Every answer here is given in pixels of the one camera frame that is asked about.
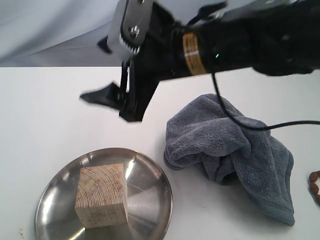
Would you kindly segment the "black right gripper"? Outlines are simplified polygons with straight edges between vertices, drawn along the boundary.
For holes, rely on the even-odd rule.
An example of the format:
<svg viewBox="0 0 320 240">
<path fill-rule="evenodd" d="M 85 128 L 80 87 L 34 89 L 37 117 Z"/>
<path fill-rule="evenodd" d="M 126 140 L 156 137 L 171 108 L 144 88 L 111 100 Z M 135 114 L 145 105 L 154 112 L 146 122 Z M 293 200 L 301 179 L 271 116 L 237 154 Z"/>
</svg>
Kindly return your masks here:
<svg viewBox="0 0 320 240">
<path fill-rule="evenodd" d="M 159 81 L 207 74 L 199 32 L 155 0 L 120 0 L 97 46 L 120 60 L 119 116 L 143 120 Z"/>
</svg>

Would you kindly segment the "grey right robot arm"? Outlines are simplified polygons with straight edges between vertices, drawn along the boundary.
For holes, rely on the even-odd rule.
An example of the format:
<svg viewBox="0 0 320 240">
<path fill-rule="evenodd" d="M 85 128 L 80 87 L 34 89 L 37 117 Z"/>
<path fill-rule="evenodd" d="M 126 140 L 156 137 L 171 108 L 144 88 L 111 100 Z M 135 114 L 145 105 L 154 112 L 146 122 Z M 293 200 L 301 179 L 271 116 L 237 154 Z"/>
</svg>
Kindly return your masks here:
<svg viewBox="0 0 320 240">
<path fill-rule="evenodd" d="M 267 76 L 319 69 L 319 1 L 256 0 L 221 13 L 226 6 L 204 5 L 182 24 L 156 0 L 120 0 L 108 35 L 98 42 L 120 59 L 120 85 L 80 98 L 140 122 L 161 81 L 244 68 Z"/>
</svg>

